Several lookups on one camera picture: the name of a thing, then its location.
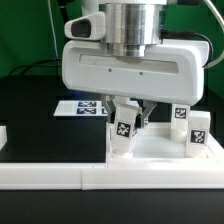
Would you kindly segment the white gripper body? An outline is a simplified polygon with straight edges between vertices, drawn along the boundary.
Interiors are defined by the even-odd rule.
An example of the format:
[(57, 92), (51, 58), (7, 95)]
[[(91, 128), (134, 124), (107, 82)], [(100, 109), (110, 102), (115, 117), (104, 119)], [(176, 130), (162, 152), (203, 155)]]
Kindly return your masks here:
[(165, 39), (160, 44), (112, 46), (106, 15), (94, 13), (64, 26), (62, 80), (71, 90), (175, 104), (196, 104), (203, 95), (206, 41)]

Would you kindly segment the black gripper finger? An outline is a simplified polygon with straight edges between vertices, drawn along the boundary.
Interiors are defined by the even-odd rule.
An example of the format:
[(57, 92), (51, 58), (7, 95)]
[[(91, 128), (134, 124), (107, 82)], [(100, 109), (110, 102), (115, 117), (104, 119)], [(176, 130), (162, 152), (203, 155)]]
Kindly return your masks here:
[(111, 95), (101, 95), (101, 102), (107, 112), (107, 122), (113, 124), (115, 120), (116, 106)]
[(155, 101), (142, 101), (140, 107), (142, 112), (136, 117), (135, 127), (145, 128), (149, 122), (149, 116), (157, 106)]

